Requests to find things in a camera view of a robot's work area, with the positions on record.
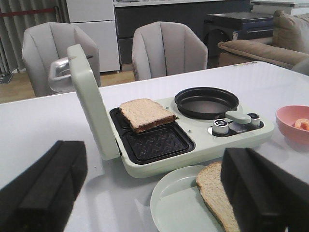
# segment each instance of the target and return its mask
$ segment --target wooden floor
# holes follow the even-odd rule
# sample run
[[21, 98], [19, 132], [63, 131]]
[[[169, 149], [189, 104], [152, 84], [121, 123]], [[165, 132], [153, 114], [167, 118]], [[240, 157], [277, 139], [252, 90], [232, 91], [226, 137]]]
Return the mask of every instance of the wooden floor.
[[[110, 86], [134, 81], [133, 71], [105, 72], [101, 85]], [[27, 73], [16, 73], [7, 84], [0, 84], [0, 103], [35, 98]]]

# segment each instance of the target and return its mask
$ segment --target white refrigerator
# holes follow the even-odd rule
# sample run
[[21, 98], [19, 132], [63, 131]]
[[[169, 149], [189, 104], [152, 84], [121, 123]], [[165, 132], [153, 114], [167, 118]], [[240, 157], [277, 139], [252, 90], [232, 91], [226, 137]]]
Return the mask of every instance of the white refrigerator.
[[97, 44], [100, 72], [120, 70], [112, 0], [67, 0], [70, 23], [79, 26]]

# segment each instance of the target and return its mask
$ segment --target upholstered chair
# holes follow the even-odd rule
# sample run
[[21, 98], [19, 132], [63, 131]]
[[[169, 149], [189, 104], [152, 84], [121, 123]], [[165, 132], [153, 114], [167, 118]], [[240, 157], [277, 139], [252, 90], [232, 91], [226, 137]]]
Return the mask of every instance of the upholstered chair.
[[134, 32], [132, 66], [135, 80], [203, 70], [207, 60], [207, 47], [184, 24], [154, 22]]
[[67, 23], [43, 23], [24, 32], [22, 57], [36, 97], [55, 94], [48, 84], [53, 61], [67, 56], [69, 46], [80, 44], [100, 86], [98, 47], [78, 26]]

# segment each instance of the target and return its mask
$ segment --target white plate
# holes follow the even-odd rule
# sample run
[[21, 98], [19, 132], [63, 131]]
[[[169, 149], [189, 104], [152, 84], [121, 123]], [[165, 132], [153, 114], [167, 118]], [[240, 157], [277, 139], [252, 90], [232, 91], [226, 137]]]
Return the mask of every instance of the white plate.
[[195, 179], [203, 168], [180, 168], [158, 182], [151, 195], [150, 209], [160, 232], [224, 232], [197, 188]]

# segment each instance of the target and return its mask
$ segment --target beige sofa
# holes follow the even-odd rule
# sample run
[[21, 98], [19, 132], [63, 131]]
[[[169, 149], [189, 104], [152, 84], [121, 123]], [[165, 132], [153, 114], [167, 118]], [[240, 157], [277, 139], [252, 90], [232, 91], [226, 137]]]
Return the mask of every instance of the beige sofa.
[[218, 46], [222, 49], [219, 66], [265, 61], [293, 70], [307, 67], [309, 71], [309, 14], [292, 16], [277, 10], [272, 38], [233, 40]]

